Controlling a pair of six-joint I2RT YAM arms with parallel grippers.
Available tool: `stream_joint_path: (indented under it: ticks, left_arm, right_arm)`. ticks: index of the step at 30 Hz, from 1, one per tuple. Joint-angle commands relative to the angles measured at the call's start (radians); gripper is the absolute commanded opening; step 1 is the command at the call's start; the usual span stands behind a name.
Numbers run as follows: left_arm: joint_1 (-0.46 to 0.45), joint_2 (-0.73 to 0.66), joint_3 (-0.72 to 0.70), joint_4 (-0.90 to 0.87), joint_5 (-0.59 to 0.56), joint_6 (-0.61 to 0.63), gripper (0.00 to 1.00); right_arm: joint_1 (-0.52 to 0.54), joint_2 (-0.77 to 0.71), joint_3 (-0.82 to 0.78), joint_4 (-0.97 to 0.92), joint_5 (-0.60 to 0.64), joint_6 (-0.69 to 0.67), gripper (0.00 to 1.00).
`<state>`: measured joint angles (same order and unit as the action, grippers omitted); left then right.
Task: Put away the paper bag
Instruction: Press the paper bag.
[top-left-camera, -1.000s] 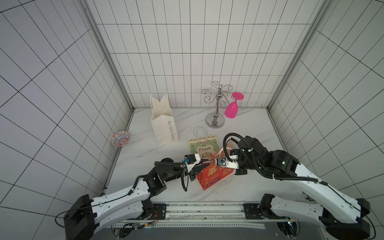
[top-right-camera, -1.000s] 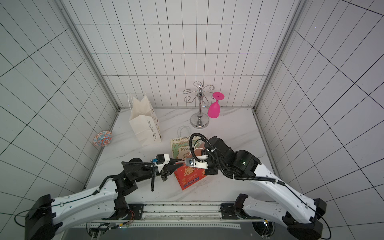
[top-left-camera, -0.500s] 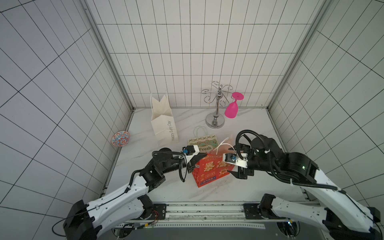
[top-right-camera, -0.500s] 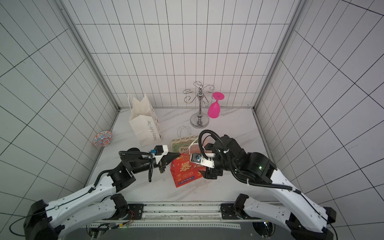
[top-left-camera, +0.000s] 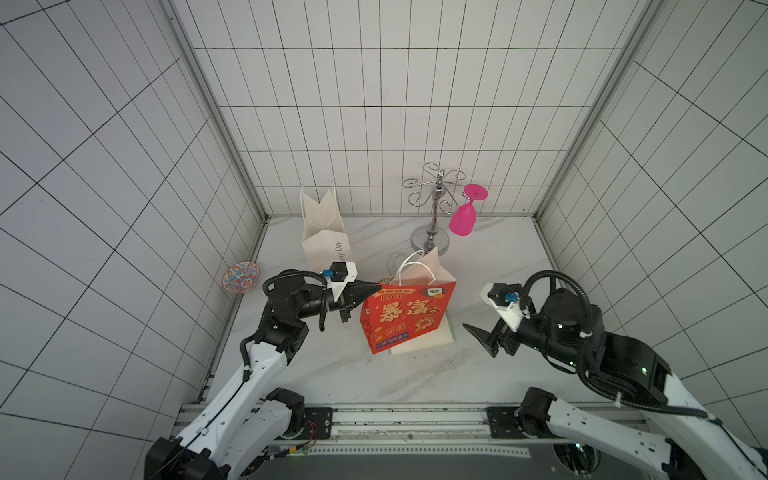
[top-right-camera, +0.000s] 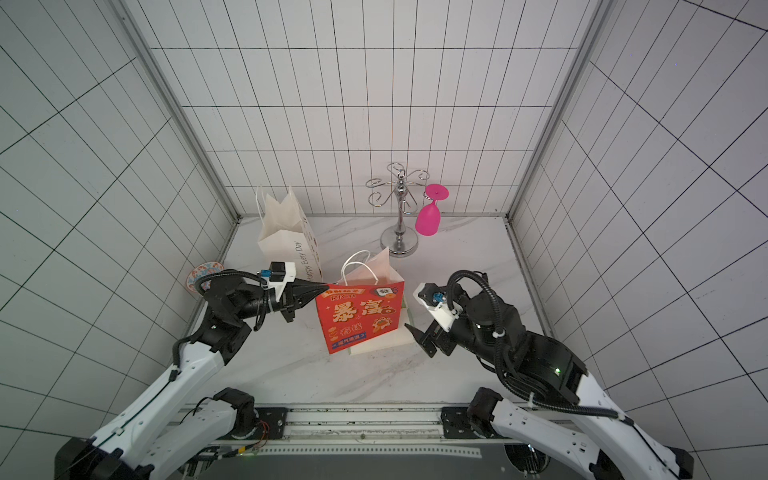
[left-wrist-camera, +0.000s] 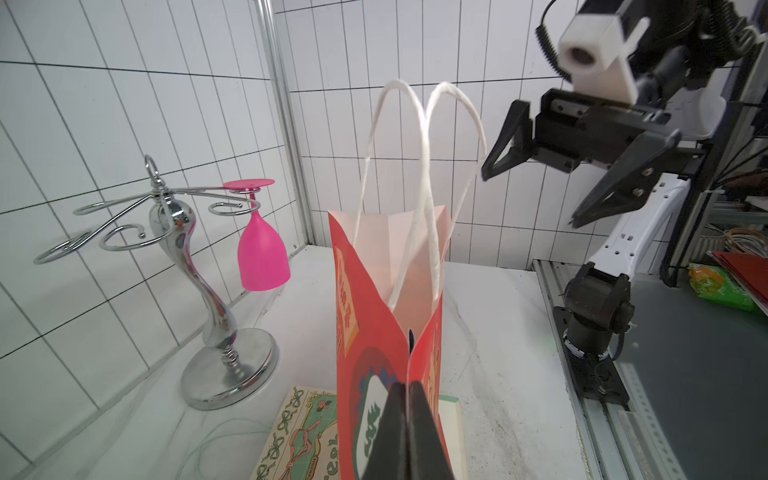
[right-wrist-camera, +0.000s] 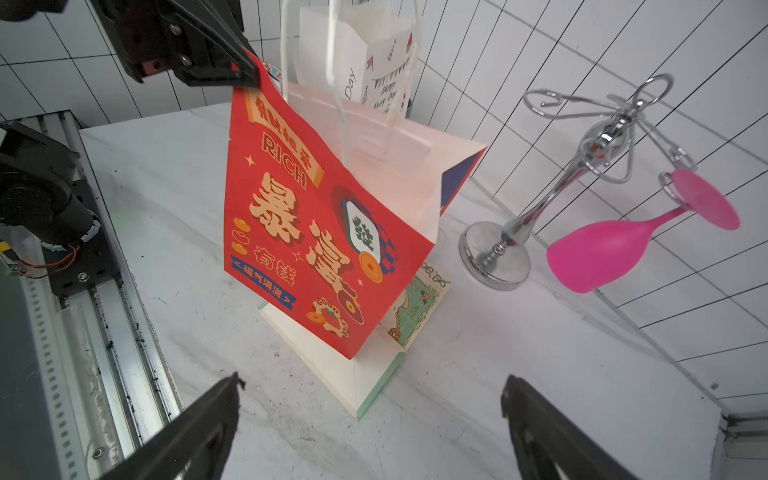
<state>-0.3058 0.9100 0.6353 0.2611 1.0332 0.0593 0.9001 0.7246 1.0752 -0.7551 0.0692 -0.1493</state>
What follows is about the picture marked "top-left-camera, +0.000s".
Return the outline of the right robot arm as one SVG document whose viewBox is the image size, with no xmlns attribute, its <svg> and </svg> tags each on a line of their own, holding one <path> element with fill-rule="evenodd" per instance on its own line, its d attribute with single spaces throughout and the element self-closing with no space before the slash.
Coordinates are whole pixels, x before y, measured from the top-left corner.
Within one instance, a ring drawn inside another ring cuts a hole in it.
<svg viewBox="0 0 768 480">
<path fill-rule="evenodd" d="M 492 414 L 492 426 L 587 445 L 654 479 L 766 478 L 766 450 L 732 434 L 649 345 L 606 331 L 600 308 L 573 278 L 543 270 L 523 284 L 489 283 L 481 298 L 499 320 L 492 331 L 466 329 L 490 356 L 530 347 L 615 407 L 645 413 L 660 431 L 631 429 L 536 387 L 506 419 Z"/>
</svg>

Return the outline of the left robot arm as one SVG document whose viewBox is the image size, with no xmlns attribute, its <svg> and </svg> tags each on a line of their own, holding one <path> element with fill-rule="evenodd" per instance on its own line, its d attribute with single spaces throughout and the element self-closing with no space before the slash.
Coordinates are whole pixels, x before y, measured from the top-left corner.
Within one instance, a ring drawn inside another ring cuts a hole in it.
<svg viewBox="0 0 768 480">
<path fill-rule="evenodd" d="M 288 269 L 265 280 L 259 325 L 239 345 L 241 365 L 179 435 L 152 445 L 144 478 L 238 479 L 272 459 L 273 441 L 299 436 L 308 423 L 303 396 L 275 384 L 309 333 L 306 319 L 316 317 L 323 327 L 327 313 L 338 312 L 348 321 L 381 289 L 358 279 L 352 262 L 320 273 Z"/>
</svg>

